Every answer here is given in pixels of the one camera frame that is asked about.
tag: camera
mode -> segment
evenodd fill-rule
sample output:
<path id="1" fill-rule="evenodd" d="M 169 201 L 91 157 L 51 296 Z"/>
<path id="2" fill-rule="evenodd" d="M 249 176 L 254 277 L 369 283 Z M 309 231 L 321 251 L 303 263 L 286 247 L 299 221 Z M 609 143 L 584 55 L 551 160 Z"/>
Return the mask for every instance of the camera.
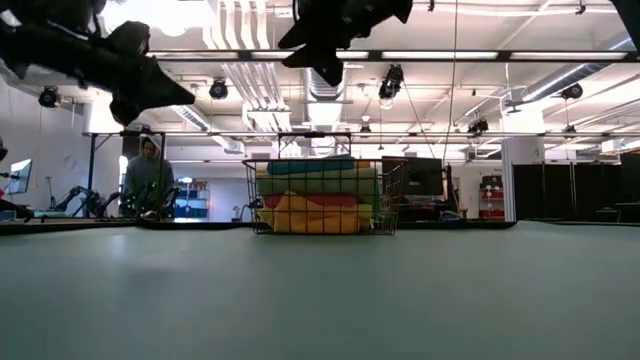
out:
<path id="1" fill-rule="evenodd" d="M 209 95 L 216 99 L 222 100 L 229 95 L 229 90 L 227 89 L 227 85 L 225 84 L 225 79 L 215 79 L 213 80 L 213 85 L 209 89 Z"/>

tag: ceiling beam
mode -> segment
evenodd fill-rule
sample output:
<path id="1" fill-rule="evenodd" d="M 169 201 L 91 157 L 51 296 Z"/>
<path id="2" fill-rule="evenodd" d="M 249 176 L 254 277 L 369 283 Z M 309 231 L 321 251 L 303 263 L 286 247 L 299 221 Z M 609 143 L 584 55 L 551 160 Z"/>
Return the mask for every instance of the ceiling beam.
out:
<path id="1" fill-rule="evenodd" d="M 277 62 L 288 50 L 155 50 L 160 63 Z M 349 50 L 336 53 L 351 63 L 640 63 L 637 51 L 558 50 Z"/>

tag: wire basket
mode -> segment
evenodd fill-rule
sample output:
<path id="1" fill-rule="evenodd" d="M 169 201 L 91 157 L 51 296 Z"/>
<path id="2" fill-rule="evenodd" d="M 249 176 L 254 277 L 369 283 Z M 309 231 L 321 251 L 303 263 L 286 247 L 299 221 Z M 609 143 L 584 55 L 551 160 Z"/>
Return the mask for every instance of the wire basket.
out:
<path id="1" fill-rule="evenodd" d="M 245 160 L 256 234 L 395 233 L 406 160 Z"/>

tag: wall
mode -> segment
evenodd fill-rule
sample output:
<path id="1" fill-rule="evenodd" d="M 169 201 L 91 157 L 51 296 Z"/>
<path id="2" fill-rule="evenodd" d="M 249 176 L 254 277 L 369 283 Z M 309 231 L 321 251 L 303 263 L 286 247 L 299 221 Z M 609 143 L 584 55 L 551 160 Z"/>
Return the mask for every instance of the wall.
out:
<path id="1" fill-rule="evenodd" d="M 235 216 L 234 206 L 242 207 L 249 203 L 249 193 L 245 179 L 208 179 L 209 182 L 209 221 L 230 222 Z M 243 221 L 251 221 L 251 212 L 245 209 Z"/>
<path id="2" fill-rule="evenodd" d="M 502 175 L 502 166 L 499 162 L 470 163 L 454 165 L 451 169 L 452 178 L 460 178 L 460 206 L 467 209 L 467 218 L 478 217 L 478 202 L 480 201 L 480 183 L 483 176 Z"/>
<path id="3" fill-rule="evenodd" d="M 41 210 L 50 205 L 47 177 L 52 178 L 52 193 L 58 201 L 73 186 L 87 186 L 90 140 L 82 136 L 87 124 L 78 113 L 72 116 L 64 109 L 44 109 L 34 96 L 0 80 L 0 134 L 9 149 L 0 163 L 0 172 L 8 172 L 14 162 L 33 160 L 28 192 L 5 195 L 5 199 Z M 112 139 L 96 153 L 94 188 L 103 196 L 117 190 L 121 149 L 121 141 Z M 0 179 L 0 184 L 4 188 L 4 179 Z M 75 211 L 80 202 L 76 198 L 69 204 L 68 212 Z"/>

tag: monitor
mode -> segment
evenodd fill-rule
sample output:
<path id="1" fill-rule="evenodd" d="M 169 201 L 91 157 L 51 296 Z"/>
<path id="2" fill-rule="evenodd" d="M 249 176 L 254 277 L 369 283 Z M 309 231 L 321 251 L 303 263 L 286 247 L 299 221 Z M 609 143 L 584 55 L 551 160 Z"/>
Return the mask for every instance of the monitor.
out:
<path id="1" fill-rule="evenodd" d="M 382 171 L 388 173 L 398 163 L 393 160 L 406 160 L 402 192 L 404 195 L 444 194 L 442 159 L 412 158 L 412 157 L 382 157 Z"/>
<path id="2" fill-rule="evenodd" d="M 29 177 L 31 176 L 31 164 L 31 159 L 11 164 L 7 194 L 15 195 L 27 192 Z"/>

